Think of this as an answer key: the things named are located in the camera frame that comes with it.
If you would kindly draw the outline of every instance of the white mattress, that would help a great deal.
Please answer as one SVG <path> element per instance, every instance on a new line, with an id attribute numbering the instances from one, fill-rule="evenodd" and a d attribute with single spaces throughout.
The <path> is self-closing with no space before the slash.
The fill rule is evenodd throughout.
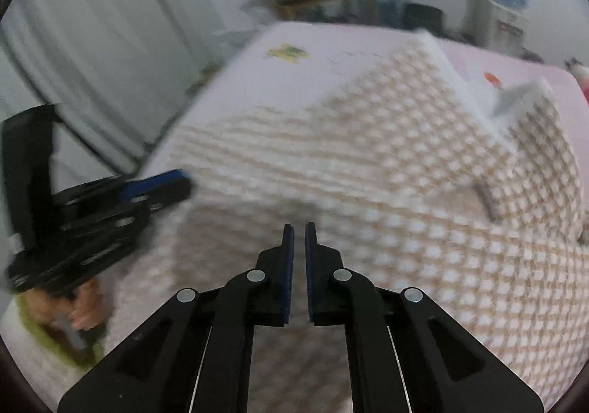
<path id="1" fill-rule="evenodd" d="M 409 36 L 408 32 L 373 27 L 276 23 L 244 49 L 195 100 L 178 125 L 190 126 L 239 114 L 257 106 L 289 111 L 309 106 L 332 89 L 375 66 Z M 283 43 L 304 49 L 309 57 L 297 64 L 268 55 Z M 451 41 L 441 46 L 454 68 L 469 82 L 473 97 L 487 95 L 484 74 L 504 87 L 545 78 L 554 90 L 563 125 L 578 157 L 584 185 L 589 181 L 589 106 L 576 80 L 567 71 L 520 61 Z M 146 177 L 162 172 L 170 153 L 174 129 L 143 169 Z"/>

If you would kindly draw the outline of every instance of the metal pin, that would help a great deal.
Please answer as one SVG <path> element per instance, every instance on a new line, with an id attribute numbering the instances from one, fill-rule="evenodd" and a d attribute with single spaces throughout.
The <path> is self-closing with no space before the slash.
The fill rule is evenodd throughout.
<path id="1" fill-rule="evenodd" d="M 407 289 L 405 290 L 405 298 L 413 303 L 418 303 L 423 299 L 423 293 L 418 289 Z"/>
<path id="2" fill-rule="evenodd" d="M 196 298 L 196 293 L 193 289 L 183 289 L 178 292 L 176 298 L 178 298 L 178 301 L 181 301 L 182 303 L 189 303 Z"/>
<path id="3" fill-rule="evenodd" d="M 347 282 L 352 278 L 352 272 L 346 269 L 338 269 L 334 272 L 334 279 L 340 282 Z"/>
<path id="4" fill-rule="evenodd" d="M 266 274 L 263 271 L 255 270 L 255 271 L 247 272 L 247 279 L 250 282 L 261 282 L 265 278 L 266 278 Z"/>

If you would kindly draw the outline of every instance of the black object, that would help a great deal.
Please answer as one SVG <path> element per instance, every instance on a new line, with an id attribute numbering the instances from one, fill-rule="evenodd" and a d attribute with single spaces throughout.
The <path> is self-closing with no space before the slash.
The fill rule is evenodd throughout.
<path id="1" fill-rule="evenodd" d="M 184 200 L 193 182 L 181 171 L 145 180 L 114 176 L 53 195 L 53 105 L 7 119 L 2 160 L 18 254 L 7 267 L 10 288 L 38 287 L 72 296 L 76 287 L 130 254 L 152 211 Z"/>
<path id="2" fill-rule="evenodd" d="M 531 388 L 421 290 L 376 288 L 317 243 L 314 224 L 305 237 L 310 320 L 345 325 L 354 412 L 544 412 Z"/>
<path id="3" fill-rule="evenodd" d="M 58 413 L 245 413 L 254 325 L 289 319 L 293 241 L 286 225 L 254 271 L 221 289 L 179 291 L 66 393 Z M 311 321 L 346 328 L 354 412 L 544 412 L 421 290 L 378 289 L 345 269 L 312 223 L 305 251 Z"/>
<path id="4" fill-rule="evenodd" d="M 528 62 L 535 62 L 535 64 L 545 64 L 544 59 L 540 54 L 537 54 L 529 49 L 523 49 L 523 53 L 520 56 L 521 59 Z"/>
<path id="5" fill-rule="evenodd" d="M 402 28 L 407 31 L 427 29 L 438 38 L 446 37 L 444 33 L 444 12 L 433 6 L 408 3 L 402 19 Z"/>
<path id="6" fill-rule="evenodd" d="M 184 289 L 61 399 L 58 413 L 245 413 L 255 325 L 289 320 L 294 229 L 220 289 Z"/>
<path id="7" fill-rule="evenodd" d="M 23 377 L 0 337 L 0 411 L 2 413 L 51 413 Z"/>

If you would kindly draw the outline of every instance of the hand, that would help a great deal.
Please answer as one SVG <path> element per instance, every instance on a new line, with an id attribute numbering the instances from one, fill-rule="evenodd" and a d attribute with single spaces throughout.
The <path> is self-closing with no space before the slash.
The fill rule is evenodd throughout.
<path id="1" fill-rule="evenodd" d="M 64 315 L 72 322 L 75 330 L 89 330 L 104 321 L 104 305 L 98 280 L 91 279 L 77 289 L 74 301 L 64 297 L 52 297 L 40 289 L 24 293 L 31 318 L 39 325 L 61 330 L 55 321 Z"/>
<path id="2" fill-rule="evenodd" d="M 74 330 L 90 330 L 104 321 L 104 305 L 98 280 L 91 279 L 78 288 L 74 308 L 68 315 Z"/>

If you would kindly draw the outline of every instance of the sticker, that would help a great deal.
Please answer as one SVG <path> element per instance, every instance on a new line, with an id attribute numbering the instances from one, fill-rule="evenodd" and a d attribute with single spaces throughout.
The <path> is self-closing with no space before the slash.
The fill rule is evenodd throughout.
<path id="1" fill-rule="evenodd" d="M 493 84 L 494 87 L 497 89 L 501 89 L 501 81 L 495 74 L 485 73 L 485 79 Z"/>
<path id="2" fill-rule="evenodd" d="M 268 55 L 273 58 L 283 59 L 284 61 L 291 62 L 292 64 L 298 64 L 299 59 L 308 58 L 307 51 L 287 43 L 282 43 L 281 47 L 270 49 L 268 51 Z"/>

